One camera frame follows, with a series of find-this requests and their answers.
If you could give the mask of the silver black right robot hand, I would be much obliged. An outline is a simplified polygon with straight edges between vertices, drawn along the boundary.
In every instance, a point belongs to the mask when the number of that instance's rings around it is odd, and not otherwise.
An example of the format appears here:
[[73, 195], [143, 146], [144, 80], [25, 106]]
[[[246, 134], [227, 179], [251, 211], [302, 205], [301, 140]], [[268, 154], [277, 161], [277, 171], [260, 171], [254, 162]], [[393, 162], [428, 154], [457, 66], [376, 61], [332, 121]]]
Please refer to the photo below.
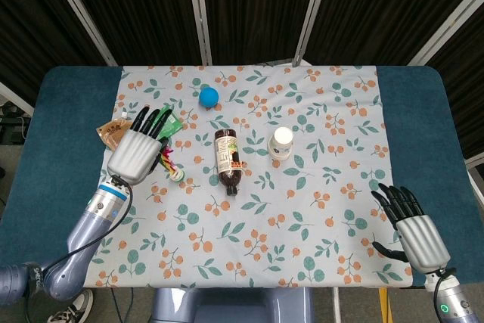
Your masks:
[[377, 241], [372, 246], [387, 258], [407, 262], [427, 275], [446, 268], [451, 257], [433, 220], [405, 187], [378, 185], [371, 194], [387, 215], [403, 250], [390, 250]]

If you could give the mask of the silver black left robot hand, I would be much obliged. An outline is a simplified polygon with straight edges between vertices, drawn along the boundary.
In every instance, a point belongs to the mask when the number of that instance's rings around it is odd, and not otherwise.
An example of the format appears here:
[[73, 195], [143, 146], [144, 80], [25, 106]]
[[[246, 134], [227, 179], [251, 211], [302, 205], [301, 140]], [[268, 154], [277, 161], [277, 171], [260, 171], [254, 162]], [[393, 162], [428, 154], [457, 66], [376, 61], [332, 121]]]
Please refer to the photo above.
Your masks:
[[159, 134], [172, 115], [172, 109], [143, 107], [121, 138], [107, 164], [110, 181], [115, 185], [134, 186], [145, 180], [159, 163], [168, 144]]

